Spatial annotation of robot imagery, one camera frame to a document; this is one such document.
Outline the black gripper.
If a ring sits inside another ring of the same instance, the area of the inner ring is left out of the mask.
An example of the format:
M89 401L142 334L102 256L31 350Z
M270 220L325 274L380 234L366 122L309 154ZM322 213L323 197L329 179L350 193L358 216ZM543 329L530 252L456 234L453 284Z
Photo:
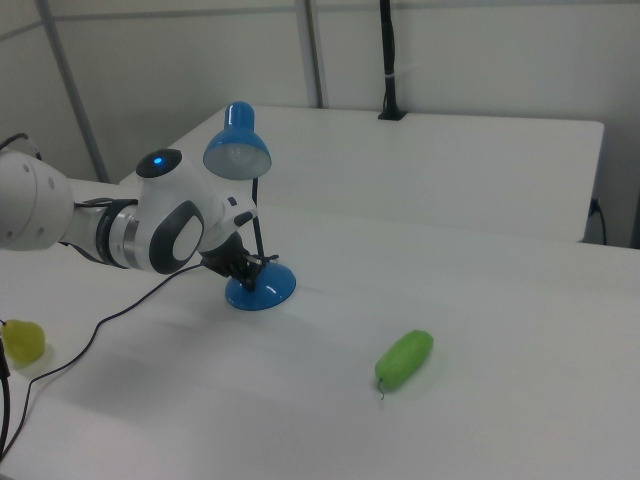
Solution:
M243 279L243 288L253 292L257 277L264 267L264 261L255 255L249 255L239 233L233 233L219 247L200 252L200 263L213 272L227 278Z

